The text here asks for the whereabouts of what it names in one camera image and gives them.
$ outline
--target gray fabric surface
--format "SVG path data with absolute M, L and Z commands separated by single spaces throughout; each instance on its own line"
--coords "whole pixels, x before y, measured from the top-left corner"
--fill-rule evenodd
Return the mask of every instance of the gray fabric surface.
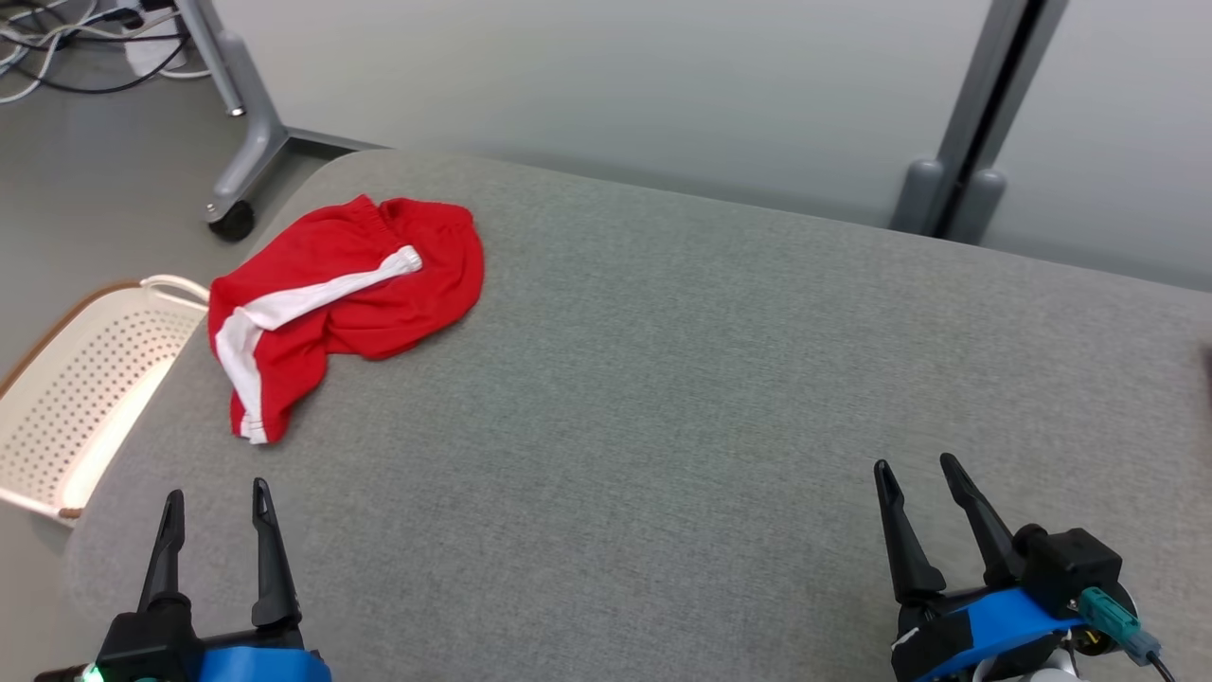
M 92 618 L 135 607 L 181 487 L 195 625 L 246 627 L 264 476 L 339 681 L 892 680 L 871 466 L 892 462 L 926 551 L 972 586 L 950 451 L 1013 528 L 1122 554 L 1171 667 L 1212 667 L 1208 296 L 388 150 L 320 170 L 269 233 L 359 191 L 468 206 L 479 305 L 398 359 L 331 359 L 264 449 L 229 435 L 195 337 L 73 535 Z

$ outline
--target teal connector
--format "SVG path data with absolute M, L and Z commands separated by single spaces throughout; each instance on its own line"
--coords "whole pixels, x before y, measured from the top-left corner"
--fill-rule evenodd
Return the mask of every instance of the teal connector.
M 1137 665 L 1150 665 L 1149 654 L 1161 657 L 1161 643 L 1140 627 L 1140 620 L 1098 588 L 1082 590 L 1077 613 L 1091 627 L 1115 640 Z

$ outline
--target red fabric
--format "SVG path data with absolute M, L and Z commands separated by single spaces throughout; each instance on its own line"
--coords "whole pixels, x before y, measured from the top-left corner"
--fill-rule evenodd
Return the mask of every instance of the red fabric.
M 480 297 L 484 252 L 470 211 L 451 204 L 361 195 L 313 211 L 261 252 L 211 285 L 208 329 L 215 334 L 238 305 L 262 296 L 376 269 L 412 245 L 418 271 L 401 274 L 263 331 L 253 359 L 262 380 L 262 420 L 269 442 L 286 431 L 290 409 L 324 379 L 327 354 L 383 360 L 462 317 Z M 245 409 L 231 397 L 231 428 Z

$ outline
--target basket handle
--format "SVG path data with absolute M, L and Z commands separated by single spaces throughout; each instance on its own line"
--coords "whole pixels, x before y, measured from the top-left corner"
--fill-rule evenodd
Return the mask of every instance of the basket handle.
M 184 276 L 177 276 L 175 274 L 153 274 L 152 276 L 139 281 L 139 285 L 143 286 L 143 288 L 147 288 L 148 291 L 154 291 L 158 296 L 165 296 L 167 298 L 172 298 L 173 300 L 184 303 L 191 308 L 196 308 L 200 310 L 205 310 L 207 306 L 206 304 L 210 303 L 211 300 L 210 288 L 202 286 L 201 283 L 198 283 L 196 281 L 185 279 Z M 156 288 L 165 288 L 165 287 L 185 291 L 195 296 L 198 299 L 200 299 L 201 303 L 196 303 L 194 300 L 187 300 L 184 298 L 179 298 L 170 293 L 164 293 L 161 291 L 155 291 Z

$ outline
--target red clothing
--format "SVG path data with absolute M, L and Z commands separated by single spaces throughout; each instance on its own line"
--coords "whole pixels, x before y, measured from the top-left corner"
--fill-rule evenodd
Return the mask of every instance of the red clothing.
M 462 317 L 482 282 L 462 206 L 362 195 L 303 216 L 211 285 L 211 350 L 235 388 L 231 430 L 280 440 L 328 354 L 407 351 Z

